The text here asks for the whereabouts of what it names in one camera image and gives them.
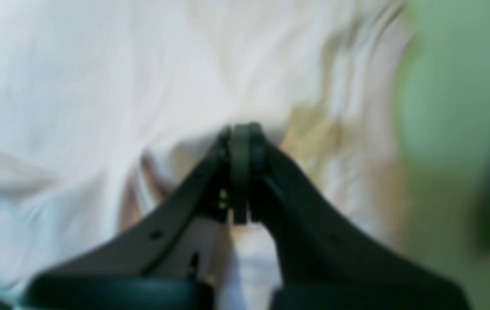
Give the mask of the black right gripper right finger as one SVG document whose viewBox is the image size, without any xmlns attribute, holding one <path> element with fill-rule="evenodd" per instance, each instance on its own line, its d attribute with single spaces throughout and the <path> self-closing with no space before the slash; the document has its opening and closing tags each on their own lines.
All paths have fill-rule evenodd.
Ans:
<svg viewBox="0 0 490 310">
<path fill-rule="evenodd" d="M 269 231 L 282 286 L 272 310 L 469 310 L 462 289 L 382 246 L 341 215 L 306 175 L 246 126 L 251 217 Z"/>
</svg>

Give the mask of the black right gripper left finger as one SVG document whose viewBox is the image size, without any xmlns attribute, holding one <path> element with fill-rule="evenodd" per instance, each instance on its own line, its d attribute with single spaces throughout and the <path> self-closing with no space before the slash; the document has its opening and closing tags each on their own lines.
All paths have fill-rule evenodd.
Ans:
<svg viewBox="0 0 490 310">
<path fill-rule="evenodd" d="M 23 294 L 29 310 L 213 310 L 206 282 L 228 208 L 230 130 L 156 210 L 105 245 L 36 276 Z"/>
</svg>

